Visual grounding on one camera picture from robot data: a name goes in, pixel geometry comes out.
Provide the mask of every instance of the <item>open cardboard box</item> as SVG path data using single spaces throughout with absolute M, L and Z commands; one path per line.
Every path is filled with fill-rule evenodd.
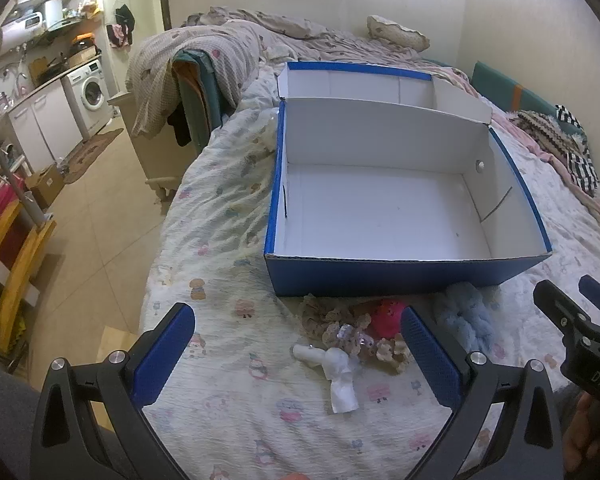
M 264 256 L 279 296 L 496 285 L 550 256 L 491 109 L 421 72 L 289 63 Z

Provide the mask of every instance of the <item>yellow paper on floor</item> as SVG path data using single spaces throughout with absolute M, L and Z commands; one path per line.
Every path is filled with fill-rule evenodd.
M 96 362 L 103 362 L 114 350 L 129 350 L 136 340 L 138 340 L 138 337 L 136 334 L 125 332 L 124 330 L 118 330 L 110 326 L 104 327 Z M 101 402 L 92 402 L 91 405 L 93 406 L 93 413 L 96 416 L 98 424 L 107 430 L 113 431 L 113 426 L 107 415 L 107 410 L 104 409 L 104 404 Z

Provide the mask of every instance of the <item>floor mat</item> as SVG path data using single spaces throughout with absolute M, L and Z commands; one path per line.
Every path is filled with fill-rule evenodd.
M 124 128 L 118 128 L 105 134 L 96 134 L 84 144 L 79 144 L 67 156 L 68 171 L 64 174 L 64 183 L 72 184 L 78 180 L 93 164 L 104 149 L 110 145 Z

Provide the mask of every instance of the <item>screw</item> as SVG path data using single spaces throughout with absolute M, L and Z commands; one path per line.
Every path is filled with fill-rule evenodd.
M 529 366 L 531 366 L 531 369 L 535 370 L 536 372 L 541 372 L 544 370 L 544 365 L 538 361 L 538 359 L 531 359 Z
M 116 350 L 109 354 L 109 362 L 117 365 L 125 360 L 126 354 L 122 350 Z
M 64 359 L 59 357 L 58 359 L 54 359 L 51 363 L 52 370 L 61 370 L 64 368 Z
M 471 359 L 472 363 L 480 366 L 487 362 L 487 357 L 481 352 L 472 352 L 471 355 L 469 355 L 469 359 Z

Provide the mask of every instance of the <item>patterned bed sheet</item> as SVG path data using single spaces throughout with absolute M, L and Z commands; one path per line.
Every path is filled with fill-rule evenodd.
M 294 315 L 299 300 L 274 295 L 262 256 L 276 95 L 274 70 L 261 63 L 236 113 L 187 170 L 164 221 L 140 330 L 184 301 L 195 310 L 196 333 L 158 401 L 144 412 L 192 479 L 275 480 L 291 472 L 312 480 L 401 479 L 450 410 L 411 364 L 400 375 L 360 368 L 354 378 L 360 408 L 335 415 L 321 369 L 292 358 L 294 343 L 309 342 Z M 566 384 L 560 333 L 534 307 L 532 291 L 551 279 L 600 323 L 599 311 L 577 290 L 585 273 L 600 281 L 600 225 L 550 165 L 493 127 L 536 200 L 554 254 L 482 290 L 496 332 L 490 358 L 509 365 L 540 359 L 557 388 Z M 496 416 L 492 410 L 471 460 L 484 450 Z

